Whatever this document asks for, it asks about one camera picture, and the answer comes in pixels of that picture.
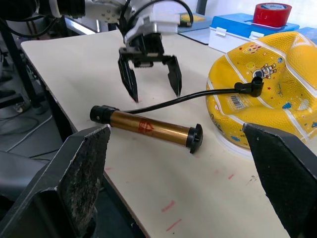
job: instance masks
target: brass tube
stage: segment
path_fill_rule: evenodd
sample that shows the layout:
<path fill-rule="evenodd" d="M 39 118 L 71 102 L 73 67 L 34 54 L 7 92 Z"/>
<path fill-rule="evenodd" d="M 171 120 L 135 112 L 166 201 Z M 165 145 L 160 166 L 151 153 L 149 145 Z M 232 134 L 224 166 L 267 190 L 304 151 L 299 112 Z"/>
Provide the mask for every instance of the brass tube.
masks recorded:
<path fill-rule="evenodd" d="M 189 133 L 188 127 L 169 124 L 121 111 L 112 113 L 110 125 L 184 146 L 186 146 Z"/>

